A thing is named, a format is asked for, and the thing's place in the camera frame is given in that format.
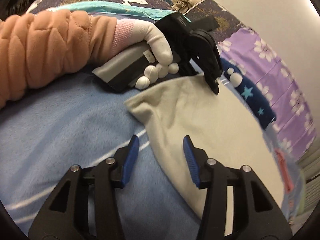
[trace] teal fabric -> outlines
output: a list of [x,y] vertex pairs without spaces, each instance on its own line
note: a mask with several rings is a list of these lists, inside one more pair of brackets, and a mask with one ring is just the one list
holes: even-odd
[[106,2],[106,1],[82,1],[55,7],[56,10],[68,9],[70,11],[82,10],[88,13],[100,12],[111,14],[125,14],[131,16],[148,17],[153,20],[160,20],[163,17],[174,13],[171,10],[159,10],[153,8],[138,7],[126,5],[122,3]]

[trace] metal screw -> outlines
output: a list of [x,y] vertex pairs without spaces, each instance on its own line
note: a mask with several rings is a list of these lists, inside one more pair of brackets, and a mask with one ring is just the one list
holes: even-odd
[[79,169],[80,169],[80,166],[79,166],[79,165],[72,165],[71,168],[70,168],[70,170],[71,170],[72,172],[79,171]]
[[115,162],[116,162],[116,160],[112,157],[106,159],[107,164],[114,164]]
[[251,167],[250,167],[249,165],[244,165],[244,166],[242,167],[242,169],[243,169],[245,172],[251,171]]
[[209,165],[215,165],[217,163],[217,161],[215,159],[213,159],[213,158],[210,158],[210,159],[207,159],[207,163]]

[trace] purple floral fabric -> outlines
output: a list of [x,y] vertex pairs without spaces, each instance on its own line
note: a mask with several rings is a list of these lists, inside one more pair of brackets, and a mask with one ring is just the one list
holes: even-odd
[[252,29],[244,27],[218,43],[220,56],[237,65],[276,113],[273,128],[284,149],[301,158],[316,137],[309,106],[294,76],[276,52]]

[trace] beige clothing pile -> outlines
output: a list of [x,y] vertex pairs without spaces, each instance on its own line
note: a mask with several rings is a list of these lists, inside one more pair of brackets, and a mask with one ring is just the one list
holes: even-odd
[[200,3],[202,0],[172,0],[173,8],[181,13],[186,13],[189,9]]
[[[224,166],[250,165],[281,207],[284,186],[262,130],[235,95],[220,84],[215,95],[203,75],[162,82],[125,102],[142,122],[158,163],[190,207],[201,217],[206,190],[193,184],[182,141],[189,135],[195,147]],[[232,232],[233,198],[228,198],[226,234]]]

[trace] white flower pattern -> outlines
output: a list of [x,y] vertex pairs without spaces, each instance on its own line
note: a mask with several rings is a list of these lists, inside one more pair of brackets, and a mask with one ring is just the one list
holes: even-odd
[[274,123],[272,126],[273,126],[273,129],[276,131],[276,133],[280,132],[281,128],[276,123]]
[[308,150],[309,148],[310,148],[310,146],[311,146],[311,144],[313,143],[313,141],[315,140],[315,136],[313,136],[312,138],[311,138],[311,140],[307,143],[307,145],[306,145],[306,150]]
[[288,70],[288,66],[287,64],[281,60],[281,64],[283,65],[283,67],[281,68],[281,73],[285,78],[288,78],[290,82],[292,82],[293,80],[295,80],[295,77],[293,76],[293,74]]
[[260,82],[258,82],[256,86],[261,91],[262,95],[264,95],[265,98],[269,101],[269,104],[271,105],[271,100],[273,99],[273,95],[269,92],[269,87],[268,86],[263,87],[263,85]]
[[242,75],[245,75],[247,73],[247,71],[244,68],[244,65],[237,64],[237,62],[235,60],[233,60],[233,59],[229,60],[229,63],[234,65],[234,66],[237,66]]
[[315,125],[310,113],[306,113],[306,122],[304,123],[304,127],[306,128],[306,131],[308,131],[308,135],[310,135],[311,132],[315,129]]
[[282,147],[287,150],[289,153],[292,152],[292,146],[291,146],[291,141],[288,141],[287,138],[284,138],[282,143],[281,143]]
[[243,27],[244,30],[248,31],[251,35],[254,35],[254,30],[250,27]]
[[228,52],[230,51],[229,47],[232,45],[232,43],[230,41],[219,41],[218,45],[222,50]]
[[297,116],[303,112],[305,108],[304,102],[304,96],[299,89],[292,91],[290,106],[292,106],[292,112]]
[[219,52],[219,55],[220,55],[222,53],[222,48],[219,46],[219,44],[217,46],[217,49],[218,49],[218,52]]
[[259,53],[259,58],[265,58],[268,62],[271,62],[277,56],[276,52],[263,39],[256,41],[254,44],[256,47],[253,50]]
[[227,12],[227,11],[228,11],[228,10],[227,10],[226,8],[224,8],[222,5],[218,4],[218,6],[221,8],[221,10],[222,10],[223,12]]

